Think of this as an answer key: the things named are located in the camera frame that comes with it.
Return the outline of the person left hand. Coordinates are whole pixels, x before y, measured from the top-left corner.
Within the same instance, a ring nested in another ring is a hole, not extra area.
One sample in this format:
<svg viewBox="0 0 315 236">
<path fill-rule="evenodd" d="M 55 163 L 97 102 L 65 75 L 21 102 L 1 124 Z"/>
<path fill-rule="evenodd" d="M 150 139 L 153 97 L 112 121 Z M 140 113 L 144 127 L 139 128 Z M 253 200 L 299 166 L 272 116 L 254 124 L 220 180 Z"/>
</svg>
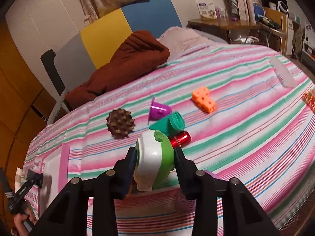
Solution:
<svg viewBox="0 0 315 236">
<path fill-rule="evenodd" d="M 20 236 L 28 236 L 29 235 L 29 231 L 24 226 L 24 221 L 26 219 L 29 219 L 32 222 L 32 224 L 37 223 L 37 219 L 34 215 L 34 212 L 32 211 L 32 209 L 30 207 L 26 208 L 24 214 L 18 213 L 14 216 L 14 219 L 13 219 L 14 224 L 15 224 L 17 231 L 20 234 Z"/>
</svg>

